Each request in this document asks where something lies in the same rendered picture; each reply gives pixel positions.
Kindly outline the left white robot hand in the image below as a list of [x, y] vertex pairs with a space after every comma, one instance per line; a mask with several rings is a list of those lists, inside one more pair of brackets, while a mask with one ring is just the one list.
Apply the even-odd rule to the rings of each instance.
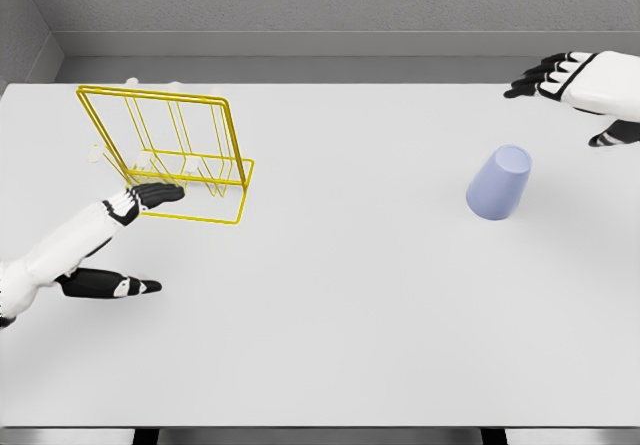
[[42, 288], [59, 286], [72, 298], [118, 299], [159, 292], [154, 280], [117, 272], [83, 268], [81, 262], [103, 248], [141, 212], [184, 198], [184, 189], [169, 183], [147, 183], [128, 188], [88, 206], [45, 237], [19, 264], [26, 311]]

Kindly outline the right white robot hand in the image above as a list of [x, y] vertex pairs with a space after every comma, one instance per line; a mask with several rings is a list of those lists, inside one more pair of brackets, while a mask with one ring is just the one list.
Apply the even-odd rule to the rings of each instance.
[[640, 143], [640, 56], [616, 51], [557, 53], [526, 70], [506, 99], [542, 97], [614, 121], [591, 137], [592, 148]]

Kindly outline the lavender cup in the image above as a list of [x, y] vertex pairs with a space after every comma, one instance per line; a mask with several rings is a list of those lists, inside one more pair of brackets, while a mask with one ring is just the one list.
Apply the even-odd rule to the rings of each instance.
[[475, 175], [466, 191], [468, 207], [487, 220], [504, 220], [517, 208], [527, 186], [532, 158], [523, 148], [497, 148]]

